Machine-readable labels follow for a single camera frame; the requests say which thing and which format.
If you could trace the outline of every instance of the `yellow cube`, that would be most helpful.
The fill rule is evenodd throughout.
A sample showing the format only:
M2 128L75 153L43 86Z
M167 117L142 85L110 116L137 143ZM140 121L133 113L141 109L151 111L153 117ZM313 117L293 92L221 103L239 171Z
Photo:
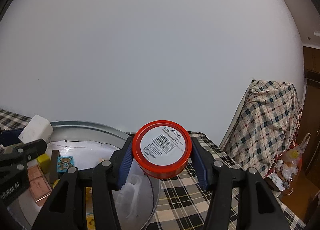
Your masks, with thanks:
M44 174L49 172L50 157L47 154L42 154L37 158L37 162Z

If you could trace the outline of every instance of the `checkered cloth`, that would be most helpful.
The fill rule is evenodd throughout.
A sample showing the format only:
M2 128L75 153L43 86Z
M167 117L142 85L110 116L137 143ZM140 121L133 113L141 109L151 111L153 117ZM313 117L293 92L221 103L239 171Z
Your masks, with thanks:
M255 81L220 148L244 169L255 167L265 176L275 156L288 150L295 140L300 112L292 83Z
M0 109L0 128L15 129L28 124L30 118ZM216 160L231 168L239 165L219 149L204 134L189 132L197 137L201 146L210 151ZM147 230L202 229L211 199L211 192L202 191L198 185L195 170L189 160L186 168L176 177L161 180L160 200L156 213ZM236 229L239 193L232 192L229 230ZM280 200L278 200L292 230L300 230L305 224Z

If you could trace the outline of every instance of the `ribbed blue pad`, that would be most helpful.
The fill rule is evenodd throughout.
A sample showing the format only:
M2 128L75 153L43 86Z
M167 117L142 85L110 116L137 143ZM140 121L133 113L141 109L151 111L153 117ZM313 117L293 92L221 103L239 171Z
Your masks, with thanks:
M131 168L132 161L133 161L133 155L132 155L132 142L131 142L123 157L121 165L119 167L119 174L118 174L118 181L117 181L117 186L119 189L121 189L121 187L127 181L127 177L129 174L129 170Z
M196 146L193 146L192 153L191 153L191 160L193 168L196 171L196 176L198 178L199 186L202 190L207 190L209 187L209 184L207 182L207 170L204 166L204 163L202 162L202 159L200 157L200 154L196 148Z

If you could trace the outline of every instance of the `round label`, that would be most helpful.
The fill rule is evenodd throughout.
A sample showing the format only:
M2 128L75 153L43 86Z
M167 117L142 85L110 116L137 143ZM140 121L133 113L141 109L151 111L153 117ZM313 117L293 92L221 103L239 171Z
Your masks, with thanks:
M140 142L140 150L147 161L159 166L177 162L184 154L186 142L182 134L169 126L147 131Z

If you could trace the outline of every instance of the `red tape roll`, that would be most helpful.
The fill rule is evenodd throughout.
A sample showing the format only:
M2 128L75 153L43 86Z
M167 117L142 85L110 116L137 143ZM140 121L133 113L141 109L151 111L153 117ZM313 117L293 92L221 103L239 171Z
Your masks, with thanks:
M134 158L146 174L155 178L178 175L185 168L191 149L188 132L166 120L146 124L132 142Z

